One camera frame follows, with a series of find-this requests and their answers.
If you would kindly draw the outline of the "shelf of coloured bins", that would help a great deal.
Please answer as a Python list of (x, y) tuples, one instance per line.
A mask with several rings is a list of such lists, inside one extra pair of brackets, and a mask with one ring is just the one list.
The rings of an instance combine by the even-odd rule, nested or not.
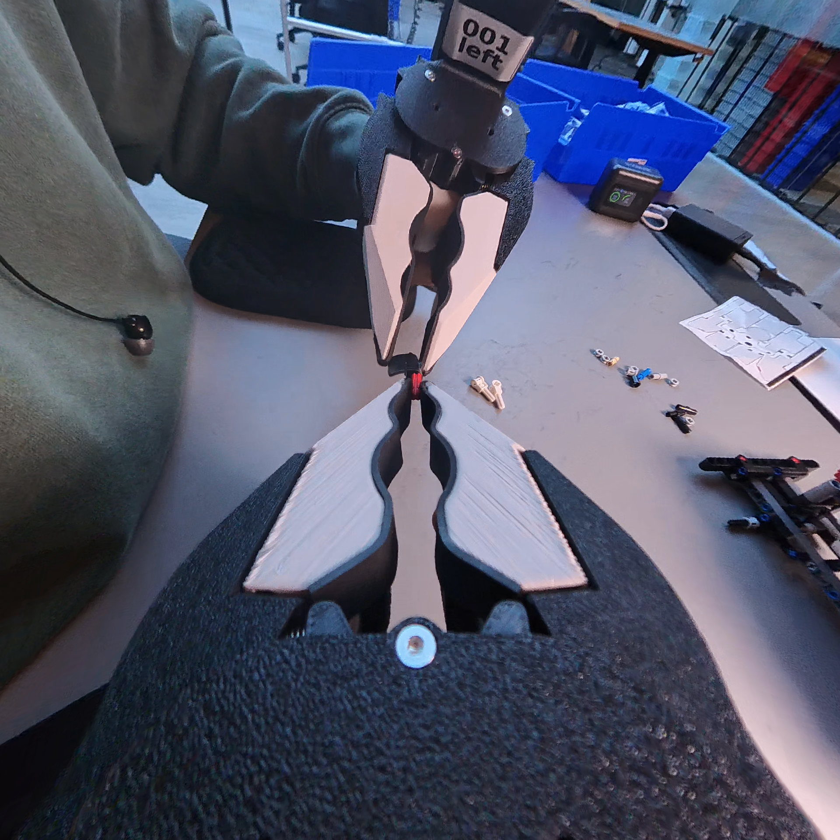
[(839, 236), (839, 52), (740, 23), (698, 107), (729, 126), (714, 153)]

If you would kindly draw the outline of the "wooden background table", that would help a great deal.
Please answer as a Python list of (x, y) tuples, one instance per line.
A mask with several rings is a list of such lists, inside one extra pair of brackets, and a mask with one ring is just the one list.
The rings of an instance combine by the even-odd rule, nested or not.
[(607, 9), (590, 2), (560, 1), (565, 10), (561, 21), (581, 34), (582, 47), (578, 50), (576, 66), (588, 70), (597, 46), (606, 46), (611, 34), (619, 33), (625, 40), (630, 38), (647, 50), (642, 65), (636, 70), (634, 80), (645, 88), (651, 77), (655, 63), (660, 56), (669, 58), (693, 56), (694, 61), (714, 55), (714, 50), (702, 45), (695, 45), (676, 35), (660, 29), (627, 14)]

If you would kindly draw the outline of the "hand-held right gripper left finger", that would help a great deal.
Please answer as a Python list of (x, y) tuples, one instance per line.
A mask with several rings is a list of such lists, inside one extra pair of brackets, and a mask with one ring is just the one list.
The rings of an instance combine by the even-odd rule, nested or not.
[(409, 421), (410, 384), (398, 382), (312, 447), (245, 591), (336, 602), (361, 632), (386, 631), (397, 557), (389, 486)]

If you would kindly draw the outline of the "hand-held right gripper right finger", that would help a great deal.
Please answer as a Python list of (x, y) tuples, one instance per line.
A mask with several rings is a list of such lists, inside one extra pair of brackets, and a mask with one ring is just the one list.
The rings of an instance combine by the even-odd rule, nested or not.
[(421, 394), (430, 467), (441, 483), (435, 567), (449, 632), (478, 632), (499, 602), (523, 605), (548, 632), (532, 593), (588, 586), (522, 447), (430, 383)]

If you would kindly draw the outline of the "blue plastic bin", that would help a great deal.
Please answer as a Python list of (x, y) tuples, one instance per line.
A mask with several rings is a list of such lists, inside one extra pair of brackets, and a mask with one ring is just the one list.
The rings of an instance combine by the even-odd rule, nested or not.
[(361, 91), (372, 104), (379, 94), (392, 97), (397, 71), (430, 60), (432, 48), (313, 38), (308, 53), (307, 87), (327, 86)]
[(522, 72), (531, 79), (578, 99), (583, 109), (591, 109), (599, 102), (618, 106), (625, 102), (644, 100), (644, 91), (632, 79), (538, 59), (527, 60)]
[(507, 97), (518, 105), (528, 126), (526, 155), (533, 161), (532, 179), (536, 181), (580, 101), (521, 72), (508, 86)]
[(667, 114), (631, 111), (597, 102), (567, 143), (556, 144), (543, 165), (561, 183), (596, 184), (613, 158), (645, 161), (674, 191), (728, 131), (726, 123), (654, 91)]

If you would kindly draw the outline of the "white sticker sheet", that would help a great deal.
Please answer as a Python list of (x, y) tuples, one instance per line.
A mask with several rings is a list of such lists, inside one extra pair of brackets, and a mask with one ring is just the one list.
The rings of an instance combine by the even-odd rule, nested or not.
[(819, 339), (740, 297), (731, 297), (680, 325), (728, 357), (768, 391), (826, 351)]

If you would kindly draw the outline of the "white lego monster truck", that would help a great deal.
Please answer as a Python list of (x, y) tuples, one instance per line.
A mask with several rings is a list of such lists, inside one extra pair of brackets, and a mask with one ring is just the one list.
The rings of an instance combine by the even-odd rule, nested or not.
[(811, 459), (708, 457), (699, 469), (723, 474), (742, 488), (753, 513), (731, 519), (731, 532), (759, 532), (778, 544), (801, 566), (833, 611), (839, 611), (839, 484), (838, 477), (810, 490), (795, 480), (818, 469)]

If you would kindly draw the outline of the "cluster of small lego pieces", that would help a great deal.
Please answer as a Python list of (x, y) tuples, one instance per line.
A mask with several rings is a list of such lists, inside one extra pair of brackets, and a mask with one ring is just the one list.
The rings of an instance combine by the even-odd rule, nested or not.
[[(679, 380), (666, 373), (656, 372), (648, 367), (640, 369), (632, 364), (621, 366), (618, 356), (610, 355), (602, 349), (593, 349), (591, 353), (604, 366), (616, 368), (624, 382), (633, 389), (641, 387), (646, 382), (663, 382), (674, 389), (679, 387)], [(696, 424), (698, 411), (692, 406), (676, 402), (670, 404), (662, 414), (676, 425), (682, 434), (690, 434)]]

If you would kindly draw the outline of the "black box green mark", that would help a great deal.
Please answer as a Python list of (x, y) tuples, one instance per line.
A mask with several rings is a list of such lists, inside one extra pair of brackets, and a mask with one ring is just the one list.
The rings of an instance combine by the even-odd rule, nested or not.
[(593, 212), (635, 223), (664, 182), (654, 167), (614, 157), (595, 184), (587, 206)]

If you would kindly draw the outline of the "person's green sweatshirt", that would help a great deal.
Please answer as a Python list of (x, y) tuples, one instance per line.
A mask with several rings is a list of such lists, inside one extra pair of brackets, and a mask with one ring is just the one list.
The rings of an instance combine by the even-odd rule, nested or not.
[(2, 2), (2, 256), (101, 317), (142, 313), (156, 349), (2, 270), (2, 685), (111, 579), (179, 411), (192, 293), (132, 194), (56, 2)]

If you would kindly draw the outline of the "black power adapter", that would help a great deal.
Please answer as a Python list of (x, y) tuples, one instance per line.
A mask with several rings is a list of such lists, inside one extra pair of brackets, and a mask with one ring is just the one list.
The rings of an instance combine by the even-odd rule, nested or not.
[(740, 253), (753, 237), (750, 231), (696, 204), (673, 210), (665, 234), (719, 265)]

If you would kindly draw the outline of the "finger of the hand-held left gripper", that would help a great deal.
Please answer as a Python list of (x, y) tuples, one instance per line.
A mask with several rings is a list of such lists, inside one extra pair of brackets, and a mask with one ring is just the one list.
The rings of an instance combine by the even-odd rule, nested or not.
[(384, 159), (374, 211), (364, 227), (364, 265), (377, 358), (387, 366), (406, 307), (414, 268), (412, 226), (424, 218), (432, 186), (411, 161)]
[(422, 369), (431, 371), (497, 273), (508, 201), (493, 193), (463, 196), (433, 252), (437, 298), (427, 323)]

